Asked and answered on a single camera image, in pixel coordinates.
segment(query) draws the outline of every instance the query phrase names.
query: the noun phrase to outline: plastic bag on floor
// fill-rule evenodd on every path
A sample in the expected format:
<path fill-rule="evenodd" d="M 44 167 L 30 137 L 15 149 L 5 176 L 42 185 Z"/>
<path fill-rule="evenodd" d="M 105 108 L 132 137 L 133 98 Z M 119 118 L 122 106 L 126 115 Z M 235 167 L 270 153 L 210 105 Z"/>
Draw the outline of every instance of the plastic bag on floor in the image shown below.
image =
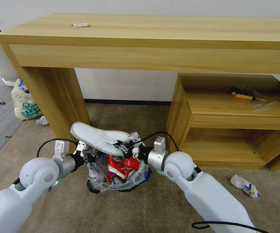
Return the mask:
<path fill-rule="evenodd" d="M 252 198 L 257 198 L 260 196 L 260 193 L 257 191 L 256 187 L 240 176 L 233 175 L 233 177 L 230 179 L 230 183 L 236 188 L 242 189 Z"/>
<path fill-rule="evenodd" d="M 136 188 L 140 183 L 146 182 L 151 175 L 150 167 L 143 161 L 137 171 L 133 172 L 125 183 L 114 181 L 109 183 L 106 179 L 107 171 L 107 154 L 102 153 L 94 164 L 87 164 L 89 169 L 89 179 L 87 181 L 88 189 L 91 192 L 99 193 L 107 190 L 119 190 L 122 192 L 129 192 Z"/>
<path fill-rule="evenodd" d="M 14 102 L 15 115 L 17 118 L 27 120 L 43 115 L 21 79 L 17 79 L 11 91 L 11 98 Z"/>

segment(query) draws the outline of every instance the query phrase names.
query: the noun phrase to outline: wooden cabinet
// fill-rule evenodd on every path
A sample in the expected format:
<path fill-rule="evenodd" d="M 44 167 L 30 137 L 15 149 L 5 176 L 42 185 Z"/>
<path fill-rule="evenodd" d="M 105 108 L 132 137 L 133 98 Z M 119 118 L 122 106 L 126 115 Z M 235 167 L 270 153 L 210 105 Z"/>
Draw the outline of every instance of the wooden cabinet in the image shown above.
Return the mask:
<path fill-rule="evenodd" d="M 226 91 L 238 84 L 278 104 L 254 112 L 255 100 Z M 260 169 L 280 154 L 280 82 L 271 75 L 179 73 L 167 130 L 198 166 Z"/>

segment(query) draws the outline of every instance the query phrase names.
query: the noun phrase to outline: clear plastic wrap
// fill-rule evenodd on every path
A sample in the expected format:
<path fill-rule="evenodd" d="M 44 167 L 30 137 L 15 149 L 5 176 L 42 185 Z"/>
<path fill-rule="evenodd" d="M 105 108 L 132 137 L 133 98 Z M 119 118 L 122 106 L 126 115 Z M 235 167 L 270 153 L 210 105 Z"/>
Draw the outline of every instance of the clear plastic wrap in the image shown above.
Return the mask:
<path fill-rule="evenodd" d="M 130 190 L 138 184 L 147 181 L 151 174 L 150 167 L 141 161 L 139 169 L 131 174 L 125 183 L 109 183 L 106 179 L 107 154 L 104 153 L 102 153 L 102 155 L 97 158 L 94 164 L 88 163 L 87 166 L 89 169 L 89 179 L 87 186 L 90 191 L 96 191 L 95 193 L 98 193 L 98 191 L 102 193 L 107 190 Z"/>
<path fill-rule="evenodd" d="M 260 193 L 257 191 L 256 187 L 240 176 L 233 175 L 233 177 L 230 179 L 230 183 L 236 188 L 243 190 L 252 198 L 257 198 L 260 196 Z"/>
<path fill-rule="evenodd" d="M 253 112 L 262 112 L 278 104 L 278 101 L 269 96 L 258 93 L 246 84 L 239 84 L 227 89 L 234 97 L 247 99 Z"/>

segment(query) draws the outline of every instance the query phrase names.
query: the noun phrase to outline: black wire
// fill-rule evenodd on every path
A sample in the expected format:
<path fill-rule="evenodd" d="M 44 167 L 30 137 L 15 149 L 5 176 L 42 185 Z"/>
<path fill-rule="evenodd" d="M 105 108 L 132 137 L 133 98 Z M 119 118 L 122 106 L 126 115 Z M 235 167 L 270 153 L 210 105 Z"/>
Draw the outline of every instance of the black wire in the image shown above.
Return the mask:
<path fill-rule="evenodd" d="M 150 137 L 153 137 L 154 135 L 156 135 L 156 134 L 161 134 L 161 133 L 167 134 L 167 135 L 171 138 L 171 140 L 172 140 L 172 142 L 173 142 L 173 144 L 174 144 L 176 150 L 179 151 L 179 148 L 178 148 L 177 144 L 175 143 L 175 140 L 174 140 L 173 137 L 172 137 L 168 132 L 166 132 L 166 131 L 158 131 L 158 132 L 152 133 L 151 135 L 147 136 L 146 138 L 143 138 L 143 139 L 140 140 L 140 141 L 133 142 L 133 145 L 136 144 L 136 143 L 139 143 L 139 142 L 143 142 L 143 141 L 145 141 L 146 139 L 149 139 Z"/>
<path fill-rule="evenodd" d="M 260 233 L 269 233 L 268 231 L 264 231 L 262 229 L 256 228 L 256 227 L 251 227 L 248 225 L 244 225 L 244 224 L 240 224 L 240 223 L 232 223 L 232 222 L 223 222 L 223 221 L 200 221 L 200 222 L 194 222 L 192 223 L 192 228 L 197 229 L 197 230 L 202 230 L 202 229 L 206 229 L 209 228 L 209 225 L 203 226 L 203 227 L 197 227 L 195 225 L 199 225 L 199 224 L 220 224 L 220 225 L 232 225 L 232 226 L 238 226 L 238 227 L 244 227 L 244 228 L 248 228 L 251 230 L 255 230 L 258 231 Z"/>
<path fill-rule="evenodd" d="M 36 157 L 37 157 L 37 158 L 39 157 L 39 152 L 40 152 L 40 150 L 42 149 L 42 147 L 43 147 L 45 144 L 47 144 L 48 142 L 51 142 L 51 141 L 55 141 L 55 140 L 69 141 L 69 142 L 72 142 L 72 143 L 74 143 L 74 144 L 76 143 L 76 142 L 74 142 L 74 141 L 72 141 L 72 140 L 70 140 L 70 139 L 50 139 L 50 140 L 44 142 L 44 143 L 39 147 L 39 149 L 38 149 L 38 151 L 37 151 Z"/>

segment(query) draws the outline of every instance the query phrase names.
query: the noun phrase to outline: silver metal joint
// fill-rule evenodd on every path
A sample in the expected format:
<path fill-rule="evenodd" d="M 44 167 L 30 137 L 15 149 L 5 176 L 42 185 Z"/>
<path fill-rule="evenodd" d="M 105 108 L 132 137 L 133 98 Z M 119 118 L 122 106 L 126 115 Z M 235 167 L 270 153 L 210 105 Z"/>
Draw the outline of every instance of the silver metal joint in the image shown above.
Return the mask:
<path fill-rule="evenodd" d="M 68 175 L 75 168 L 75 160 L 70 156 L 66 155 L 62 157 L 62 161 L 58 158 L 52 158 L 59 167 L 58 180 Z"/>
<path fill-rule="evenodd" d="M 164 161 L 167 155 L 168 152 L 166 150 L 166 139 L 163 137 L 158 137 L 154 141 L 154 150 L 150 151 L 147 162 L 155 169 L 163 171 Z"/>

